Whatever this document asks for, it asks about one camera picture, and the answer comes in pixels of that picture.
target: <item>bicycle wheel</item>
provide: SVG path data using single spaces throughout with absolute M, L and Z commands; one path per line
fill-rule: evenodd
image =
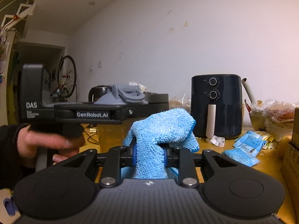
M 77 70 L 74 59 L 66 55 L 59 63 L 57 70 L 57 83 L 58 88 L 65 91 L 65 97 L 69 98 L 72 96 L 77 80 Z

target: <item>finger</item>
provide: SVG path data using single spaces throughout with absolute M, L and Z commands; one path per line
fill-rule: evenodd
M 80 147 L 84 137 L 66 139 L 65 137 L 52 134 L 28 131 L 27 142 L 29 146 L 45 147 L 50 149 L 67 149 Z
M 64 161 L 66 159 L 68 159 L 68 157 L 63 156 L 63 155 L 59 155 L 59 154 L 54 154 L 53 155 L 53 161 L 56 162 L 56 163 L 59 163 L 59 162 Z
M 68 138 L 70 144 L 74 147 L 82 147 L 85 145 L 85 138 L 84 136 Z
M 69 148 L 69 149 L 59 150 L 59 154 L 66 157 L 72 157 L 78 153 L 79 153 L 79 148 Z

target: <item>black cable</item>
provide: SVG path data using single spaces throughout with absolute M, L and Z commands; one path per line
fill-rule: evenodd
M 97 133 L 95 133 L 95 134 L 93 134 L 93 135 L 89 135 L 85 129 L 84 129 L 84 132 L 88 135 L 88 138 L 87 138 L 87 141 L 88 141 L 88 142 L 90 142 L 90 143 L 92 143 L 92 144 L 96 144 L 96 145 L 99 145 L 99 144 L 100 144 L 97 140 L 95 140 L 95 139 L 92 138 L 93 136 L 97 135 Z

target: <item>blue packet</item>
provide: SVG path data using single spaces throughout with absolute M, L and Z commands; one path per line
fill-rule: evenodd
M 252 167 L 260 162 L 257 158 L 247 155 L 241 148 L 225 150 L 222 152 L 222 154 L 248 167 Z
M 248 136 L 254 136 L 255 138 L 258 138 L 258 139 L 260 139 L 260 140 L 263 138 L 261 135 L 259 135 L 259 134 L 255 133 L 255 132 L 249 130 L 249 131 L 247 131 L 243 136 L 241 136 L 241 137 L 235 139 L 235 142 L 237 142 L 237 141 L 244 142 L 244 140 L 245 140 Z
M 262 136 L 259 134 L 248 131 L 236 141 L 234 148 L 240 148 L 249 156 L 256 157 L 262 147 L 267 143 L 267 141 L 262 141 L 261 138 Z

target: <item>doorway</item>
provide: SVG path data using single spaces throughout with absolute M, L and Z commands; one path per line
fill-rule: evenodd
M 45 64 L 51 74 L 50 91 L 57 87 L 57 69 L 65 48 L 44 44 L 18 42 L 14 46 L 10 80 L 7 83 L 7 121 L 8 124 L 19 124 L 19 92 L 21 82 L 21 70 L 24 64 Z

